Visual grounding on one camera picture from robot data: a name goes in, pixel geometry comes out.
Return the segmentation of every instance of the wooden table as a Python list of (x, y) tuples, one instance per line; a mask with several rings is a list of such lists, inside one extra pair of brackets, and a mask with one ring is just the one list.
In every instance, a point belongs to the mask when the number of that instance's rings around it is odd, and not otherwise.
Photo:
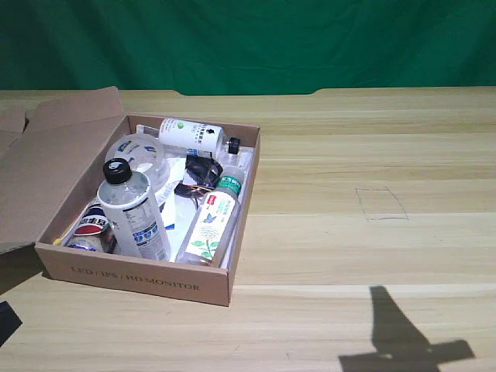
[[(37, 274), (0, 297), (23, 321), (1, 371), (496, 370), (496, 88), (122, 101), (262, 126), (232, 304)], [(23, 254), (10, 281), (37, 267)]]

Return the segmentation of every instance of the green backdrop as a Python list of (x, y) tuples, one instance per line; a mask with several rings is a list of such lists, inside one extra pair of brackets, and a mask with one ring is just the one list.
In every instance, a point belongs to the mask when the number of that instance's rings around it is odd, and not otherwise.
[(0, 88), (493, 85), (495, 37), (495, 0), (0, 0)]

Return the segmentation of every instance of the white bottle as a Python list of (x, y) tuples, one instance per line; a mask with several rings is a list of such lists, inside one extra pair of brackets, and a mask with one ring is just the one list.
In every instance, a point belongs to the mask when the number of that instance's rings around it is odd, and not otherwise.
[(239, 214), (238, 195), (244, 177), (243, 170), (237, 166), (224, 167), (217, 187), (205, 195), (196, 211), (176, 262), (220, 266)]
[(187, 155), (219, 159), (229, 146), (239, 147), (239, 139), (228, 138), (220, 126), (167, 118), (160, 125), (159, 141), (168, 146), (187, 149)]
[(131, 171), (121, 158), (107, 161), (103, 173), (97, 196), (122, 254), (169, 260), (171, 248), (148, 177)]

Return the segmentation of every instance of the black bottle cap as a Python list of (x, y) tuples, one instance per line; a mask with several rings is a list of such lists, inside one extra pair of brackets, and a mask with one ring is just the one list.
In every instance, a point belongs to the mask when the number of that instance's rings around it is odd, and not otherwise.
[(227, 152), (237, 155), (237, 153), (239, 152), (239, 146), (241, 146), (241, 140), (236, 137), (231, 137), (229, 138), (229, 146), (227, 148)]
[(122, 184), (133, 175), (126, 159), (116, 157), (103, 164), (103, 174), (110, 184)]

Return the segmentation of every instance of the cardboard box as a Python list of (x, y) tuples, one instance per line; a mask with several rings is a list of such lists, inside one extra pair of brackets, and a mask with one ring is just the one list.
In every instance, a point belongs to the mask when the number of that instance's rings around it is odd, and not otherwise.
[(56, 280), (228, 305), (258, 165), (258, 126), (209, 122), (255, 148), (226, 269), (50, 245), (95, 196), (107, 149), (134, 133), (136, 125), (158, 128), (163, 118), (125, 115), (115, 87), (40, 104), (0, 160), (0, 244), (36, 242), (36, 252)]

